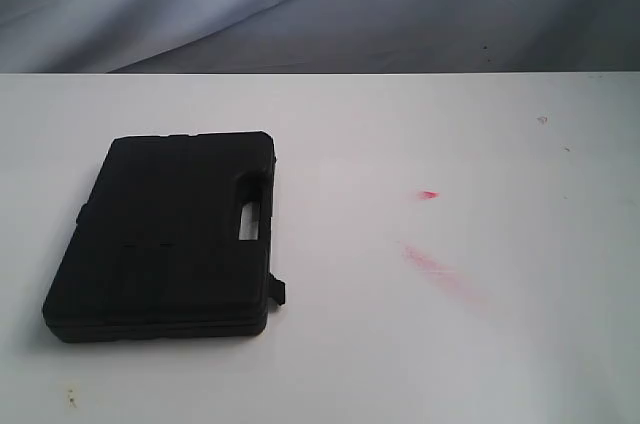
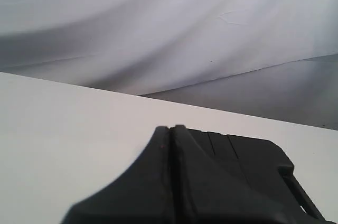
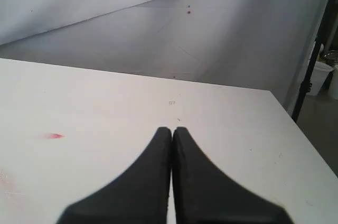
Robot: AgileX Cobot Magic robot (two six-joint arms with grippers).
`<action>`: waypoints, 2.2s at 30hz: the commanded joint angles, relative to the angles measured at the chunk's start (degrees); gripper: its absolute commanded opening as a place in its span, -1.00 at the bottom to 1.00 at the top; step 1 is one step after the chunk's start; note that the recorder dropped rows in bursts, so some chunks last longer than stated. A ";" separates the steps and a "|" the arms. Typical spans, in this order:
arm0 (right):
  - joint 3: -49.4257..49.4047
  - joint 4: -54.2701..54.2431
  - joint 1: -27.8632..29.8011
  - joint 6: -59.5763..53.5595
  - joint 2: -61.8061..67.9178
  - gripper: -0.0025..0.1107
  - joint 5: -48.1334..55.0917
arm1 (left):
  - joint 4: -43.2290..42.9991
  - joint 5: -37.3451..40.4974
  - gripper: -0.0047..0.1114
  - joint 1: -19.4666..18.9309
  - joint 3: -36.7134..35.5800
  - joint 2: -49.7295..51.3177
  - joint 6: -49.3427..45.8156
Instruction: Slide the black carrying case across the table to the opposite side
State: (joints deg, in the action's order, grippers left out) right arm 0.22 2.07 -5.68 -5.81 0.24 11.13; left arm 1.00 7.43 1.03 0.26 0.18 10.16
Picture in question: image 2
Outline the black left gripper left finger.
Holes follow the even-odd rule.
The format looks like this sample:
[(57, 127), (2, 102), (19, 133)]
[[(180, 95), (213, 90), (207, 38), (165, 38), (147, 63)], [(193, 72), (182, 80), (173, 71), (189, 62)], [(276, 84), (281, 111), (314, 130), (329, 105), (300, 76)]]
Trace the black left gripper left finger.
[(157, 127), (134, 163), (74, 204), (62, 223), (174, 223), (169, 128)]

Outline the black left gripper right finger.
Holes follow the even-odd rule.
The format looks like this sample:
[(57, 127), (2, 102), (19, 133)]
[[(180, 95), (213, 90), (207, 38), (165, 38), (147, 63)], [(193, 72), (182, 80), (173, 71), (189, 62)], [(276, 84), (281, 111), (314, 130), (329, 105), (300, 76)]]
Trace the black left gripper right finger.
[(211, 223), (205, 179), (210, 156), (183, 125), (170, 129), (171, 182), (177, 223)]

